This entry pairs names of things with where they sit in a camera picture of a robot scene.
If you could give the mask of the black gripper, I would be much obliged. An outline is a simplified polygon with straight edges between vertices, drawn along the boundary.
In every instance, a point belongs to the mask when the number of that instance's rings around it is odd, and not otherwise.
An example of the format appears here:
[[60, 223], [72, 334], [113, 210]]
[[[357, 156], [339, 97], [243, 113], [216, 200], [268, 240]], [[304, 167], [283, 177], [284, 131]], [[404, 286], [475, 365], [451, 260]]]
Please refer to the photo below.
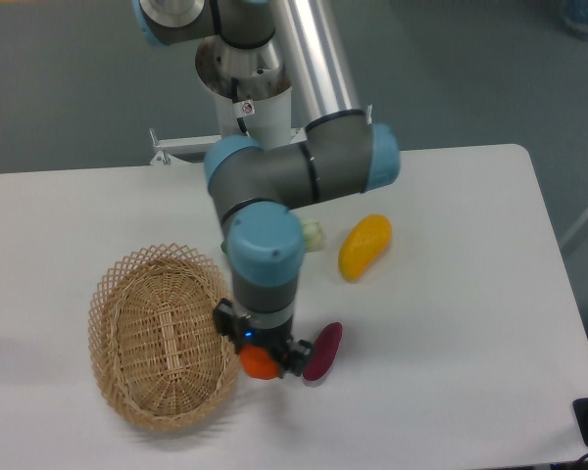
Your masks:
[[287, 374], [301, 377], [315, 352], [312, 343], [292, 339], [292, 318], [274, 328], [255, 328], [248, 318], [235, 314], [233, 303], [227, 298], [220, 299], [213, 309], [212, 318], [216, 331], [233, 344], [236, 354], [247, 346], [265, 350], [279, 365], [280, 378]]

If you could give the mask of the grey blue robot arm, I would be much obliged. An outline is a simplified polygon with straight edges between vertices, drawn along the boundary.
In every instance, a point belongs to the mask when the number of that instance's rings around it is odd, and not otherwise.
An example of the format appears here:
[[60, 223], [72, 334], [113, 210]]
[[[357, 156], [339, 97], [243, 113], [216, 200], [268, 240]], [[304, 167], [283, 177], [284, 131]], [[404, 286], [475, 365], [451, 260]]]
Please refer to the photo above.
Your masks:
[[360, 104], [327, 1], [136, 1], [152, 44], [196, 40], [203, 84], [230, 109], [204, 159], [231, 266], [214, 311], [245, 372], [302, 375], [314, 345], [291, 335], [306, 247], [295, 210], [393, 183], [391, 129]]

